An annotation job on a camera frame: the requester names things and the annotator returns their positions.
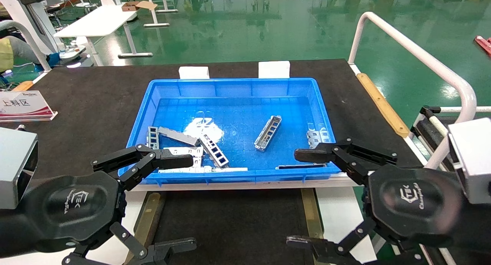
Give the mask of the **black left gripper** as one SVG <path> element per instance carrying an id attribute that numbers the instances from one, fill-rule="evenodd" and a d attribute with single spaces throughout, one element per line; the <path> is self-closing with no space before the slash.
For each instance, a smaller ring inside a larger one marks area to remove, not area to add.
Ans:
<path id="1" fill-rule="evenodd" d="M 28 188 L 17 207 L 16 253 L 51 253 L 76 247 L 63 259 L 63 265 L 103 265 L 87 259 L 86 254 L 114 235 L 133 254 L 128 265 L 168 265 L 173 254 L 195 250 L 196 239 L 144 247 L 121 225 L 126 207 L 124 190 L 131 191 L 156 170 L 193 164 L 190 154 L 174 155 L 167 149 L 138 144 L 93 160 L 93 174 L 43 180 Z M 117 180 L 107 174 L 127 166 L 129 169 Z"/>

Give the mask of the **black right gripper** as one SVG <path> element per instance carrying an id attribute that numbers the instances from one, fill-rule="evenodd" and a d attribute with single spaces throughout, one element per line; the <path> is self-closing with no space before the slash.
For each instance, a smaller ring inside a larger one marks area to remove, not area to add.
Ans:
<path id="1" fill-rule="evenodd" d="M 350 251 L 372 230 L 403 244 L 446 247 L 456 241 L 455 230 L 465 196 L 458 180 L 449 172 L 398 168 L 397 153 L 354 138 L 319 143 L 315 148 L 298 148 L 294 157 L 306 163 L 332 162 L 368 190 L 372 219 L 364 220 L 338 244 L 313 237 L 286 237 L 287 246 L 310 251 L 319 263 L 361 265 Z M 382 167 L 369 175 L 369 170 L 356 158 Z M 391 260 L 374 260 L 365 265 L 422 265 L 422 256 L 402 251 Z"/>

